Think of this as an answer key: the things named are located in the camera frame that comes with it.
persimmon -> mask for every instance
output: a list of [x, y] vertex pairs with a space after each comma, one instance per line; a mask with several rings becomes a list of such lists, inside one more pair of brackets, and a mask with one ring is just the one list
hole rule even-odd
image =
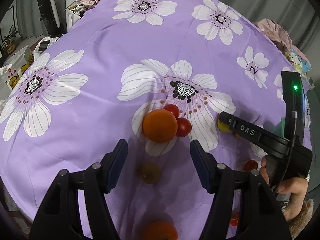
[[154, 184], [160, 179], [160, 169], [154, 163], [144, 163], [139, 167], [141, 179], [146, 184]]
[[142, 240], [177, 240], [178, 232], [170, 223], [158, 221], [147, 225], [141, 238]]
[[165, 109], [156, 109], [146, 114], [142, 122], [142, 131], [155, 143], [169, 142], [176, 135], [178, 123], [175, 116]]

green object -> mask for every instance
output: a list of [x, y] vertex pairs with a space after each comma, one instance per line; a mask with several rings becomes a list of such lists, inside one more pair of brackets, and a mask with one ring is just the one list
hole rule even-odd
[[284, 137], [284, 123], [285, 123], [285, 118], [281, 118], [280, 123], [278, 123], [272, 130], [271, 132], [283, 139], [285, 139]]

black vacuum cleaner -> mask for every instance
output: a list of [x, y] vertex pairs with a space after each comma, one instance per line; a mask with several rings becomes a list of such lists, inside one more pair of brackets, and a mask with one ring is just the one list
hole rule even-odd
[[40, 20], [52, 38], [62, 35], [62, 27], [60, 24], [56, 3], [54, 0], [38, 0], [39, 10], [41, 14]]

cherry tomato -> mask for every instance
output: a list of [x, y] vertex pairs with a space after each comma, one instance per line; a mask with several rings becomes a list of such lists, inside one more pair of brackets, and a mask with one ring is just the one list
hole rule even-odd
[[177, 106], [167, 105], [163, 109], [165, 109], [165, 110], [169, 111], [171, 114], [173, 114], [176, 119], [179, 118], [180, 113], [179, 113], [179, 108]]
[[238, 222], [239, 222], [239, 212], [233, 213], [230, 219], [230, 224], [234, 227], [237, 227]]
[[180, 117], [177, 119], [177, 122], [178, 122], [178, 130], [176, 135], [180, 137], [187, 136], [192, 130], [192, 125], [189, 122], [189, 120], [186, 118]]
[[245, 171], [245, 172], [250, 172], [251, 170], [255, 170], [255, 169], [257, 169], [258, 168], [258, 163], [257, 163], [257, 161], [256, 160], [249, 160], [246, 164], [245, 164], [245, 166], [244, 166], [244, 168], [243, 168], [243, 171]]

yellow fruit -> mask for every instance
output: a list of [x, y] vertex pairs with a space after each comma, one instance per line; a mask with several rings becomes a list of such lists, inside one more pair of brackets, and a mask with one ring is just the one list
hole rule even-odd
[[158, 165], [154, 163], [144, 163], [139, 168], [139, 174], [144, 183], [154, 184], [160, 179], [161, 172]]
[[218, 125], [218, 128], [220, 129], [220, 131], [222, 131], [222, 132], [232, 132], [229, 129], [229, 125], [221, 122], [219, 119], [218, 119], [217, 125]]

